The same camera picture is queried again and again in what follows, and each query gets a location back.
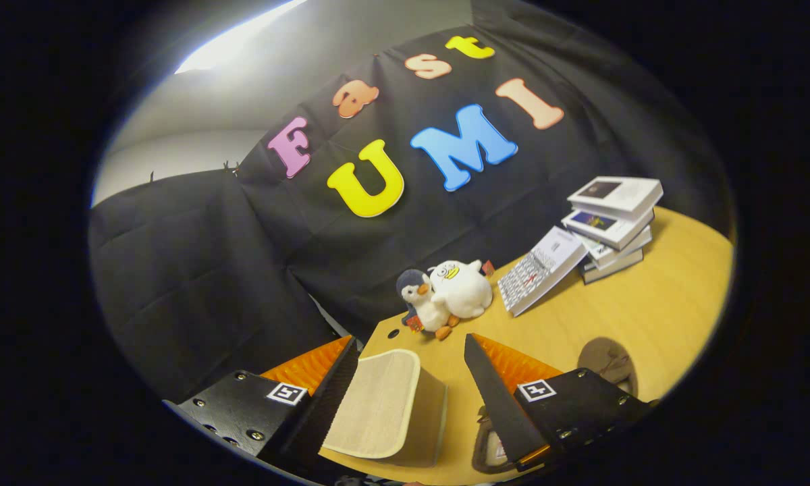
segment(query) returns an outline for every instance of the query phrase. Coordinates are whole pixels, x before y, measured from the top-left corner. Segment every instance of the letter u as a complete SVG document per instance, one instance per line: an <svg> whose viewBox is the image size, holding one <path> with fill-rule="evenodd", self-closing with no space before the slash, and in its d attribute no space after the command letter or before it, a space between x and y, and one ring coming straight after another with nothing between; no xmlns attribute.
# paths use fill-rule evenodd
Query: letter u
<svg viewBox="0 0 810 486"><path fill-rule="evenodd" d="M327 178L327 187L337 190L344 202L355 215L372 218L393 207L405 190L405 179L396 164L384 152L381 139L369 142L358 154L360 160L368 160L384 179L384 189L370 196L354 175L354 164L344 163Z"/></svg>

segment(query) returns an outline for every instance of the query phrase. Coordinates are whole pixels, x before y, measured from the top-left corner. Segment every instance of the white stuffed duck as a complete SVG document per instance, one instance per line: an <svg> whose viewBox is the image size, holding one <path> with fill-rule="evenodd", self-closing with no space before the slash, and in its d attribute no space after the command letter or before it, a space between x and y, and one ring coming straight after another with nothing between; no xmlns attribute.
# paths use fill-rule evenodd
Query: white stuffed duck
<svg viewBox="0 0 810 486"><path fill-rule="evenodd" d="M480 273L480 261L464 264L446 261L429 271L435 295L432 302L445 305L455 316L478 317L492 303L492 287Z"/></svg>

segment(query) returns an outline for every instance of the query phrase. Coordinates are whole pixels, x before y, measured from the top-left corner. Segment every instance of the orange soft pad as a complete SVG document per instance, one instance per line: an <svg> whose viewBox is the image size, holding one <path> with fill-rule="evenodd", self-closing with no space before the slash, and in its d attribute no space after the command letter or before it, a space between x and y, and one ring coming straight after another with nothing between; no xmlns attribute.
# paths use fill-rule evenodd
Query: orange soft pad
<svg viewBox="0 0 810 486"><path fill-rule="evenodd" d="M516 385L520 383L529 383L562 374L559 370L544 362L535 360L528 354L520 353L513 348L479 334L472 333L472 335L480 344L480 348L483 348L486 356L489 357L489 362L495 367L498 376L503 379L504 385L510 394L516 391Z"/></svg>
<svg viewBox="0 0 810 486"><path fill-rule="evenodd" d="M295 387L307 388L309 395L312 396L315 388L318 388L333 363L336 362L336 358L346 348L350 338L352 336L347 335L336 341L328 342L328 344L303 353L292 360L287 360L261 375L267 379L295 385Z"/></svg>

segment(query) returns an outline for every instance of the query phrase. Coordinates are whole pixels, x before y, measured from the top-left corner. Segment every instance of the ceiling light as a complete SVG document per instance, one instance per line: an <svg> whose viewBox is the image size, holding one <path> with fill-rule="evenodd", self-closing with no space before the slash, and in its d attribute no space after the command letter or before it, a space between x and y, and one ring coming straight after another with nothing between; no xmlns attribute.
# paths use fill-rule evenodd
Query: ceiling light
<svg viewBox="0 0 810 486"><path fill-rule="evenodd" d="M282 14L294 9L303 2L306 2L306 0L291 0L275 9L261 13L256 18L226 30L193 52L189 58L183 61L183 64L177 68L174 74L185 73L193 69L211 69L216 67L217 64L227 61L227 59L232 58L235 53L239 52L241 47L262 28L272 24Z"/></svg>

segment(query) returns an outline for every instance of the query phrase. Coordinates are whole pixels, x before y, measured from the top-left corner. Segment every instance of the foam letter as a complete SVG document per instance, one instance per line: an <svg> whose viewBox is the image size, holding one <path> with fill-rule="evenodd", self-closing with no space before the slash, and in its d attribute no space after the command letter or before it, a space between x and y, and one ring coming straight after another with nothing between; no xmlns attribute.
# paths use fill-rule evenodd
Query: foam letter
<svg viewBox="0 0 810 486"><path fill-rule="evenodd" d="M421 55L405 59L405 68L416 71L415 74L424 80L434 80L454 70L450 64L436 61L436 59L438 58L430 53L421 53Z"/></svg>
<svg viewBox="0 0 810 486"><path fill-rule="evenodd" d="M361 80L348 81L333 96L333 106L340 108L340 117L350 119L360 113L364 105L370 104L381 91Z"/></svg>
<svg viewBox="0 0 810 486"><path fill-rule="evenodd" d="M309 154L301 154L297 148L308 149L309 139L306 134L297 130L306 126L306 119L303 117L295 117L291 120L284 130L279 132L279 135L274 136L270 143L267 144L268 149L273 149L279 156L279 160L285 164L285 175L288 179L293 178L295 174L300 172L300 169L306 167L309 163ZM294 136L288 138L288 134L294 132Z"/></svg>
<svg viewBox="0 0 810 486"><path fill-rule="evenodd" d="M546 130L564 117L562 109L551 107L551 105L548 105L543 99L540 99L531 90L527 89L522 78L513 78L498 86L495 95L512 99L514 103L522 107L522 110L531 115L532 119L534 119L535 128L539 130Z"/></svg>
<svg viewBox="0 0 810 486"><path fill-rule="evenodd" d="M358 154L360 160L368 160L375 166L386 185L384 190L375 196L369 196L360 181L354 176L354 164L345 163L327 178L327 187L340 192L340 196L355 215L372 218L390 209L399 202L405 190L405 179L396 164L384 152L384 141L381 139L369 142Z"/></svg>
<svg viewBox="0 0 810 486"><path fill-rule="evenodd" d="M411 147L423 149L435 161L441 174L444 174L444 188L451 192L470 181L470 172L458 168L452 159L477 172L483 172L483 160L478 144L486 151L486 162L493 165L504 162L519 150L516 144L507 141L489 120L483 117L483 108L480 105L467 105L461 108L456 113L456 122L460 136L452 136L430 127L411 138Z"/></svg>
<svg viewBox="0 0 810 486"><path fill-rule="evenodd" d="M448 49L458 49L459 52L474 59L486 59L495 55L495 49L492 49L492 47L477 47L474 45L476 43L476 37L466 37L463 39L460 36L454 36L448 40L448 43L446 43L444 47Z"/></svg>

